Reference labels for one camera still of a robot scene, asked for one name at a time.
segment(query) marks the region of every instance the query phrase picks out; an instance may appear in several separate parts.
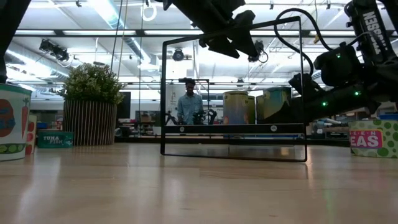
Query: cylindrical container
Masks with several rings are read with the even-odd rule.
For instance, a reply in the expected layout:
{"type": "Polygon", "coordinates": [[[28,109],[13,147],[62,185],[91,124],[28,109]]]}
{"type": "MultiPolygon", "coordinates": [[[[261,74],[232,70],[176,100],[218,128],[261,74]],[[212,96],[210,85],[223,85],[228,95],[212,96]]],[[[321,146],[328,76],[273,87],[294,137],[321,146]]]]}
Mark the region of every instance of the cylindrical container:
{"type": "Polygon", "coordinates": [[[224,124],[248,124],[248,103],[245,91],[224,93],[224,124]]]}
{"type": "Polygon", "coordinates": [[[249,103],[248,103],[248,117],[249,117],[249,124],[256,123],[256,103],[255,97],[249,96],[249,103]]]}
{"type": "Polygon", "coordinates": [[[22,159],[32,91],[0,84],[0,161],[22,159]]]}
{"type": "Polygon", "coordinates": [[[292,89],[289,87],[273,87],[264,90],[264,119],[278,112],[291,97],[292,89]]]}
{"type": "Polygon", "coordinates": [[[395,119],[351,121],[349,144],[356,156],[398,158],[398,121],[395,119]]]}
{"type": "Polygon", "coordinates": [[[257,124],[261,124],[264,119],[264,95],[256,97],[257,124]]]}

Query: man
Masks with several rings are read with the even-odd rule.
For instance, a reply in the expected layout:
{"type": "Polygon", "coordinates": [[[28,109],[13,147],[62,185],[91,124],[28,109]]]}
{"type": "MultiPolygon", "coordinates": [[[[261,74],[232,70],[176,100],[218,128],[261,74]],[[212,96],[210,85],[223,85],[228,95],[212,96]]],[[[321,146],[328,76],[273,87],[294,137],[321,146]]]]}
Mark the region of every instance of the man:
{"type": "Polygon", "coordinates": [[[185,125],[193,125],[193,114],[203,111],[202,98],[193,92],[194,87],[195,81],[187,80],[185,82],[187,93],[178,99],[178,122],[185,125]]]}

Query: white container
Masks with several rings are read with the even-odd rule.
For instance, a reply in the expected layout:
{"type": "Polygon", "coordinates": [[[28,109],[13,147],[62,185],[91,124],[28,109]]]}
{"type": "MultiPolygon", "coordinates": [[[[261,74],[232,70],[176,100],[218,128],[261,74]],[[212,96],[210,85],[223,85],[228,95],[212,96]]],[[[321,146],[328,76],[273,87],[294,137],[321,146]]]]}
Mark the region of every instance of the white container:
{"type": "Polygon", "coordinates": [[[0,84],[0,161],[25,157],[32,91],[0,84]]]}

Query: green plant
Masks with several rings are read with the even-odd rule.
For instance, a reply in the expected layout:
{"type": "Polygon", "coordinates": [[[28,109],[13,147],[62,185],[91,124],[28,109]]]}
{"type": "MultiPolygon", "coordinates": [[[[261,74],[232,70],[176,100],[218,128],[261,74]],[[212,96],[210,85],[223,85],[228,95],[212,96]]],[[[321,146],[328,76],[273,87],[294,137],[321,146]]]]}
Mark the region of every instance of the green plant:
{"type": "Polygon", "coordinates": [[[118,82],[116,76],[109,65],[100,67],[84,63],[71,69],[63,88],[56,91],[56,94],[65,100],[119,104],[123,100],[123,94],[119,91],[124,86],[118,82]]]}

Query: potted plant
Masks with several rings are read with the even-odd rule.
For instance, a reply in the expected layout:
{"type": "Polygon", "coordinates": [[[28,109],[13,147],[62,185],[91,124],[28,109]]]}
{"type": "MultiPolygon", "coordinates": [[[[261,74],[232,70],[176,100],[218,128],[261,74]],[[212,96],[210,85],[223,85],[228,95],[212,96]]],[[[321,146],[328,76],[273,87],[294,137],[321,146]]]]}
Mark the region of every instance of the potted plant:
{"type": "Polygon", "coordinates": [[[122,102],[123,85],[108,65],[84,63],[72,68],[57,94],[63,104],[63,130],[74,132],[75,146],[114,143],[116,105],[122,102]]]}

